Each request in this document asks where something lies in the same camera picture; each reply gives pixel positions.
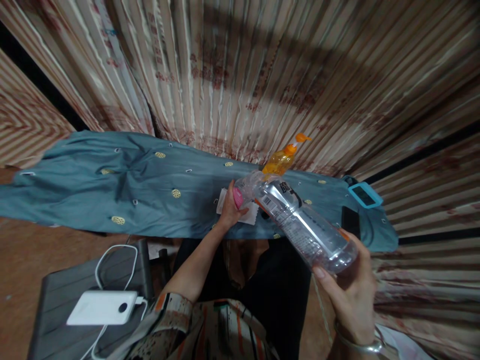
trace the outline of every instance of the patterned shirt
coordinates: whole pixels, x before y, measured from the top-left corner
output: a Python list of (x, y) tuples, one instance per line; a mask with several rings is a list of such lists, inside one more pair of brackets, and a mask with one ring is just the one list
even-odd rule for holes
[(181, 295), (163, 294), (139, 328), (143, 333), (134, 332), (140, 340), (128, 360), (278, 359), (262, 324), (237, 300), (194, 305)]

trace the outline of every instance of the beige curtain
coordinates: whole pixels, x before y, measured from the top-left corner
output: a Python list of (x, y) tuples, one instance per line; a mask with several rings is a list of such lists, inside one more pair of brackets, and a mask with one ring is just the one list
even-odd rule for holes
[(480, 358), (480, 238), (401, 246), (372, 264), (377, 323), (436, 359)]
[(0, 167), (28, 168), (72, 131), (69, 122), (0, 50)]
[(91, 130), (154, 134), (142, 91), (107, 30), (110, 18), (95, 2), (1, 0), (0, 20)]
[(480, 227), (480, 134), (378, 182), (388, 219), (402, 237)]
[(216, 155), (264, 163), (305, 132), (296, 169), (363, 174), (478, 110), (478, 87), (459, 99), (480, 71), (470, 1), (114, 0), (111, 12), (162, 136)]
[[(0, 20), (96, 131), (159, 134), (365, 178), (474, 121), (474, 1), (0, 0)], [(153, 122), (148, 107), (151, 107)]]

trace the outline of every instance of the blue device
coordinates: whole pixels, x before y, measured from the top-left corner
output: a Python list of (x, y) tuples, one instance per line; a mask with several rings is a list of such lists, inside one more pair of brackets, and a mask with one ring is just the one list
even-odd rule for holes
[(365, 209), (375, 208), (384, 202), (380, 195), (366, 182), (352, 185), (348, 188), (348, 191)]

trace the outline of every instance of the smartphone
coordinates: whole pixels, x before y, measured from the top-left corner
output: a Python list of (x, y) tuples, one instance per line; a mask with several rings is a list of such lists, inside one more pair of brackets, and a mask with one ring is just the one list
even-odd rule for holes
[(351, 208), (341, 207), (341, 227), (355, 235), (359, 240), (360, 238), (360, 216), (359, 213), (353, 211)]

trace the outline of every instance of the bottle cap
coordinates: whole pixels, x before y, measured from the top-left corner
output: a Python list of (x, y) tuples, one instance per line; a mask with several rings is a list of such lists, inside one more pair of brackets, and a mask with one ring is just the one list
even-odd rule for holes
[(303, 133), (298, 133), (295, 136), (295, 140), (296, 140), (297, 143), (303, 143), (306, 140), (312, 140), (312, 138), (308, 137), (308, 136), (305, 136)]
[(293, 154), (295, 154), (295, 152), (297, 151), (298, 143), (303, 143), (306, 140), (312, 140), (312, 138), (305, 136), (303, 133), (298, 133), (295, 136), (295, 140), (296, 141), (294, 143), (288, 144), (287, 146), (285, 146), (285, 149), (283, 149), (287, 156), (292, 156)]

